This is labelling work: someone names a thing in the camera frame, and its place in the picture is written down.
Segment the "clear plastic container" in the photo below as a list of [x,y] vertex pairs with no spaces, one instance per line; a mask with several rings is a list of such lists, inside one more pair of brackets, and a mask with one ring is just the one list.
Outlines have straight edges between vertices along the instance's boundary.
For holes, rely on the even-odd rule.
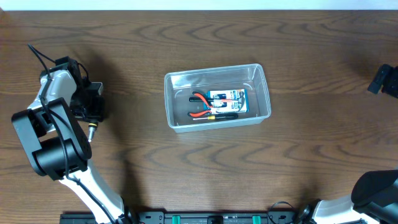
[[259,124],[271,115],[258,63],[168,73],[164,94],[167,121],[176,133]]

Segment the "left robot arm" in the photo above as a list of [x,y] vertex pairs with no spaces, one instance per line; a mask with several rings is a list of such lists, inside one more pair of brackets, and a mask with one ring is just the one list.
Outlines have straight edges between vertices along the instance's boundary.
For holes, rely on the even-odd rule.
[[96,170],[91,141],[104,120],[103,84],[83,77],[70,57],[40,74],[40,90],[11,121],[33,170],[71,189],[96,223],[135,223],[122,197]]

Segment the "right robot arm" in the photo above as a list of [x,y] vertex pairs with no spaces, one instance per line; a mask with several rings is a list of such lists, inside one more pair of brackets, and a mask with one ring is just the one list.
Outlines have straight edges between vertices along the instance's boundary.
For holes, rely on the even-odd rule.
[[319,200],[296,216],[297,223],[397,223],[397,170],[363,174],[348,196]]

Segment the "small black yellow screwdriver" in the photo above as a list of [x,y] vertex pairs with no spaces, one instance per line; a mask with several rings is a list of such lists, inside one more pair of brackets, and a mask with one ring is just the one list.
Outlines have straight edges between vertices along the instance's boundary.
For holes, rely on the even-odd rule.
[[211,116],[193,118],[193,120],[194,121],[199,121],[199,120],[233,120],[233,119],[237,119],[237,118],[238,118],[238,114],[237,113],[225,113],[225,114],[216,114],[216,115],[211,115]]

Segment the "blue white screw box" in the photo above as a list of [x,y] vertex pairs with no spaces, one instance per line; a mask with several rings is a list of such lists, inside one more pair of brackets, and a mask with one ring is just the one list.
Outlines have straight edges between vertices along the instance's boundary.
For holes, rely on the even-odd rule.
[[245,89],[213,90],[205,95],[212,113],[246,113],[249,111]]

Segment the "red handled pliers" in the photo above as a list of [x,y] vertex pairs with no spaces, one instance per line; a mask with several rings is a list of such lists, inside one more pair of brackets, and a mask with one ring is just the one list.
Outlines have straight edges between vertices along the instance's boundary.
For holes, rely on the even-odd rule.
[[199,118],[204,115],[216,115],[220,113],[220,108],[224,104],[221,99],[207,98],[204,94],[197,91],[192,92],[192,97],[189,98],[191,103],[199,102],[203,104],[203,109],[198,112],[188,112],[192,118]]

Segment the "stubby yellow black screwdriver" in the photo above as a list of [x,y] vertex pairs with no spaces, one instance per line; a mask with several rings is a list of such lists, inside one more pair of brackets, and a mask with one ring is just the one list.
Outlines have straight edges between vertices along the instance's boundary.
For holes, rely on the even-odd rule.
[[98,129],[98,123],[90,123],[88,125],[88,142],[92,142],[97,129]]

